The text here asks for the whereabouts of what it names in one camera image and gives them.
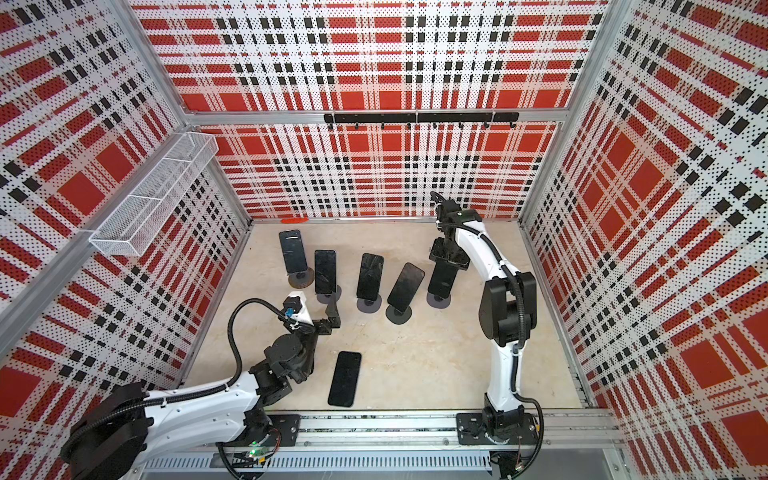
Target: black phone stand base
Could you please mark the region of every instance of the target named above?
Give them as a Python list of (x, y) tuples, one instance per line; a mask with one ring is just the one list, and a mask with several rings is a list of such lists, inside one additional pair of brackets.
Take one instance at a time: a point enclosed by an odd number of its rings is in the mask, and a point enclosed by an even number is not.
[(357, 299), (357, 309), (363, 313), (376, 313), (379, 311), (381, 307), (382, 307), (381, 295), (376, 296), (375, 302), (372, 302), (370, 300), (363, 300), (362, 298)]
[(331, 301), (331, 299), (335, 296), (336, 301), (339, 301), (339, 298), (341, 298), (341, 287), (336, 285), (336, 292), (331, 293), (330, 295), (326, 295), (325, 293), (316, 293), (317, 295), (317, 301), (322, 303), (323, 305), (328, 305), (328, 303)]
[(301, 290), (302, 288), (307, 288), (308, 286), (312, 285), (312, 282), (314, 281), (315, 281), (315, 270), (312, 270), (312, 267), (306, 269), (303, 272), (288, 274), (288, 284), (298, 290)]
[(448, 298), (442, 298), (441, 296), (437, 296), (434, 293), (427, 292), (427, 305), (429, 305), (432, 308), (436, 309), (444, 309), (448, 307), (448, 305), (451, 304), (451, 296), (448, 295)]
[(410, 306), (406, 308), (405, 312), (401, 312), (397, 310), (392, 305), (386, 307), (386, 317), (390, 322), (394, 323), (395, 325), (402, 325), (403, 323), (407, 322), (408, 320), (410, 320), (412, 314), (413, 314), (413, 310), (411, 310)]

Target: perforated panel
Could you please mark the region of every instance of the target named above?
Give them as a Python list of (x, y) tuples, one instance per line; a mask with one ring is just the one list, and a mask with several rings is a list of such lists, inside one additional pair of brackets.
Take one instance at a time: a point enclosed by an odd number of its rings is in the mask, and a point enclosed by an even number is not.
[(648, 478), (768, 475), (768, 4), (636, 2), (528, 226)]
[(0, 477), (68, 478), (69, 427), (115, 386), (178, 384), (242, 234), (203, 172), (141, 258), (85, 263), (0, 366)]
[(0, 12), (0, 310), (176, 124), (109, 2)]
[(486, 217), (516, 217), (555, 124), (206, 127), (248, 213), (433, 215), (437, 190)]
[(607, 0), (130, 3), (190, 110), (275, 111), (563, 107)]

